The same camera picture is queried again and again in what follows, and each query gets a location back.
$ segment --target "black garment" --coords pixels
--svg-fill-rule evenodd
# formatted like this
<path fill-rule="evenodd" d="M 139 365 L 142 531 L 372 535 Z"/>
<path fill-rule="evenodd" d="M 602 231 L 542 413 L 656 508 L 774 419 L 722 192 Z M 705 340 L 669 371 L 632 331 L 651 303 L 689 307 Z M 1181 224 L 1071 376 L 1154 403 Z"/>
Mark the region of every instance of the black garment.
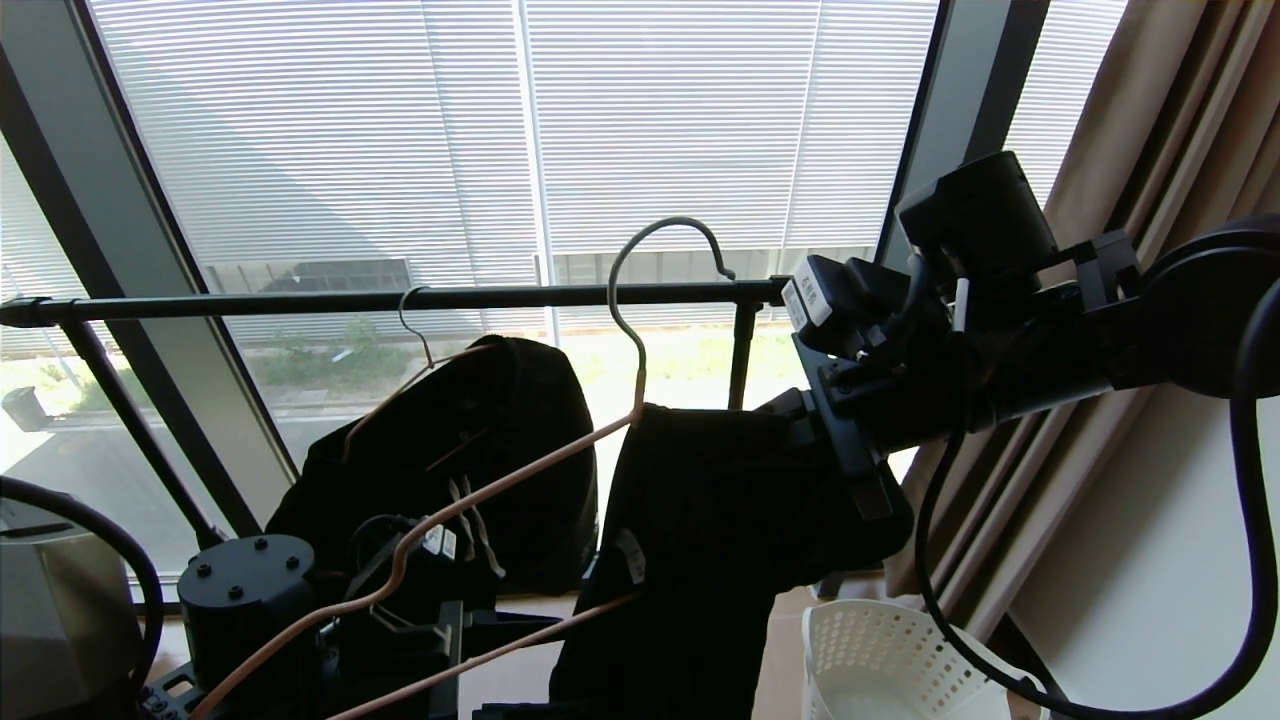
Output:
<path fill-rule="evenodd" d="M 321 570 L 351 573 L 347 543 L 367 518 L 429 515 L 452 502 L 449 479 L 461 484 L 466 475 L 479 489 L 591 432 L 563 352 L 498 336 L 474 345 L 490 347 L 443 365 L 393 400 L 356 433 L 346 464 L 343 439 L 355 423 L 316 441 L 266 532 L 310 542 Z M 595 493 L 589 448 L 480 505 L 507 587 L 545 594 L 576 587 L 595 551 Z M 448 527 L 463 538 L 461 521 Z M 471 564 L 488 573 L 479 547 L 475 556 Z"/>
<path fill-rule="evenodd" d="M 645 406 L 575 612 L 643 594 L 570 630 L 552 700 L 590 700 L 593 717 L 750 717 L 777 593 L 886 557 L 910 533 L 896 484 L 892 515 L 861 520 L 824 442 L 803 413 Z"/>

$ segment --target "clothing rack leg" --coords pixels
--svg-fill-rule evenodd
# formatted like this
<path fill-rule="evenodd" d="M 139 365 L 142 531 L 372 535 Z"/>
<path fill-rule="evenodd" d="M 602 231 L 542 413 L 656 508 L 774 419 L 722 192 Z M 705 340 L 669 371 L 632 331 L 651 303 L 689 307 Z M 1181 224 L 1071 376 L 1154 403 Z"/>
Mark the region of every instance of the clothing rack leg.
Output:
<path fill-rule="evenodd" d="M 196 501 L 192 500 L 191 493 L 182 484 L 182 479 L 178 478 L 178 473 L 164 456 L 160 443 L 151 434 L 151 428 L 147 427 L 142 413 L 138 411 L 138 407 L 129 398 L 128 391 L 124 389 L 120 377 L 115 373 L 115 368 L 111 366 L 111 360 L 106 356 L 102 343 L 97 341 L 97 336 L 93 334 L 93 329 L 88 323 L 65 323 L 61 328 L 67 333 L 67 340 L 70 341 L 72 347 L 76 348 L 76 352 L 88 365 L 90 372 L 93 373 L 97 386 L 102 388 L 102 395 L 106 396 L 111 402 L 111 407 L 120 415 L 120 421 L 124 423 L 124 428 L 133 437 L 133 442 L 138 445 L 138 450 L 142 451 L 143 457 L 147 459 L 151 469 L 160 478 L 160 483 L 169 491 L 169 496 L 178 505 L 178 510 L 182 511 L 183 518 L 187 519 L 187 523 L 196 532 L 196 543 L 200 548 L 205 550 L 223 542 L 221 533 L 205 519 L 200 507 L 196 506 Z"/>
<path fill-rule="evenodd" d="M 755 315 L 764 306 L 759 302 L 739 302 L 733 313 L 733 359 L 728 372 L 728 409 L 741 410 L 746 395 L 746 365 L 751 359 L 751 338 L 755 337 Z"/>

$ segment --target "hanger hook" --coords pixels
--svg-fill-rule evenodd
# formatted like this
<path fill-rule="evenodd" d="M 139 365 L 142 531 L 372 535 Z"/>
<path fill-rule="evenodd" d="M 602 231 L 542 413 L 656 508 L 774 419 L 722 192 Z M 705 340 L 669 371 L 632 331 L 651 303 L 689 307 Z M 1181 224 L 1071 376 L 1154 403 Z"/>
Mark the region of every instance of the hanger hook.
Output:
<path fill-rule="evenodd" d="M 618 256 L 613 260 L 613 266 L 609 268 L 609 286 L 605 291 L 605 297 L 609 301 L 609 315 L 613 316 L 613 322 L 618 324 L 618 328 L 621 328 L 622 332 L 631 338 L 631 342 L 636 343 L 636 354 L 640 357 L 640 363 L 636 369 L 636 396 L 634 410 L 639 410 L 640 406 L 644 405 L 645 368 L 649 361 L 649 355 L 645 352 L 644 341 L 640 340 L 640 334 L 622 319 L 622 313 L 618 310 L 618 273 L 622 270 L 623 260 L 626 260 L 627 255 L 635 250 L 636 245 L 640 245 L 641 240 L 669 225 L 685 225 L 703 233 L 703 237 L 705 237 L 707 242 L 712 246 L 712 259 L 716 260 L 716 272 L 731 281 L 737 278 L 733 270 L 724 268 L 724 259 L 721 256 L 719 241 L 716 240 L 716 233 L 713 233 L 709 227 L 703 224 L 701 220 L 696 220 L 694 218 L 664 218 L 649 224 L 622 246 L 622 250 L 618 251 Z"/>
<path fill-rule="evenodd" d="M 404 329 L 408 331 L 408 332 L 411 332 L 411 333 L 413 333 L 413 334 L 416 334 L 417 338 L 422 341 L 422 352 L 426 354 L 426 366 L 428 368 L 434 368 L 435 366 L 435 360 L 431 359 L 431 348 L 428 347 L 428 345 L 426 345 L 426 336 L 422 334 L 422 333 L 420 333 L 420 332 L 417 332 L 417 331 L 415 331 L 413 328 L 408 327 L 408 322 L 404 319 L 404 302 L 408 301 L 408 299 L 410 299 L 411 295 L 413 295 L 415 292 L 417 292 L 420 290 L 425 290 L 425 288 L 426 288 L 426 286 L 417 286 L 417 287 L 408 288 L 404 292 L 404 295 L 401 296 L 401 302 L 399 302 L 399 306 L 396 307 L 396 314 L 399 315 L 401 324 L 404 325 Z"/>

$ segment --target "wall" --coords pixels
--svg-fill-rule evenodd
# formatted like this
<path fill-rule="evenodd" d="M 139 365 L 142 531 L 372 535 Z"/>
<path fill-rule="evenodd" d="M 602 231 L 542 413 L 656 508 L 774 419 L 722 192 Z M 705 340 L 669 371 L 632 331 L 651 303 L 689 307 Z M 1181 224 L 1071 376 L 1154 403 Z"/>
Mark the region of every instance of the wall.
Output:
<path fill-rule="evenodd" d="M 1272 524 L 1280 398 L 1260 404 Z M 1180 701 L 1230 662 L 1249 611 L 1226 402 L 1155 391 L 1132 434 L 1020 591 L 1011 614 L 1071 700 Z M 1216 719 L 1271 717 L 1280 651 Z"/>

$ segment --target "clothing rack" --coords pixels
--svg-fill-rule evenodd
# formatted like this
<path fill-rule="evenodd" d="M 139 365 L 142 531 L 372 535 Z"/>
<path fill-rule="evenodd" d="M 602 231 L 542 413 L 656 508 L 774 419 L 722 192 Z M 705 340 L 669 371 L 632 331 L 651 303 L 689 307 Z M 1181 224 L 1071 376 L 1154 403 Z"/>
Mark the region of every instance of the clothing rack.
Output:
<path fill-rule="evenodd" d="M 740 410 L 746 391 L 746 368 L 750 359 L 751 338 L 755 336 L 755 316 L 765 306 L 782 305 L 785 277 L 767 281 L 737 281 L 732 283 L 664 283 L 627 284 L 618 287 L 620 305 L 662 305 L 732 302 L 733 352 L 730 361 L 728 407 Z M 76 354 L 84 360 L 111 407 L 119 414 L 129 436 L 138 445 L 147 464 L 160 483 L 173 497 L 178 510 L 196 532 L 201 548 L 218 544 L 221 533 L 204 516 L 191 493 L 178 478 L 178 473 L 165 457 L 155 436 L 137 405 L 129 398 L 102 343 L 90 323 L 93 320 L 148 320 L 157 318 L 225 318 L 237 315 L 305 315 L 319 313 L 379 313 L 394 311 L 404 300 L 404 310 L 479 310 L 503 307 L 581 307 L 607 305 L 605 286 L 568 287 L 493 287 L 493 288 L 422 288 L 408 299 L 403 292 L 316 292 L 316 293 L 261 293 L 261 295 L 189 295 L 179 297 L 122 297 L 93 300 L 56 300 L 51 297 L 20 297 L 0 305 L 0 325 L 13 328 L 59 327 L 70 341 Z M 168 398 L 184 416 L 192 416 L 182 397 Z M 174 430 L 175 439 L 179 436 Z M 182 432 L 202 430 L 195 423 Z M 207 441 L 201 437 L 201 443 Z M 256 521 L 244 519 L 247 510 L 230 480 L 225 466 L 216 455 L 201 454 L 195 457 L 191 445 L 179 442 L 184 455 L 201 483 L 218 502 L 239 534 L 252 534 Z"/>

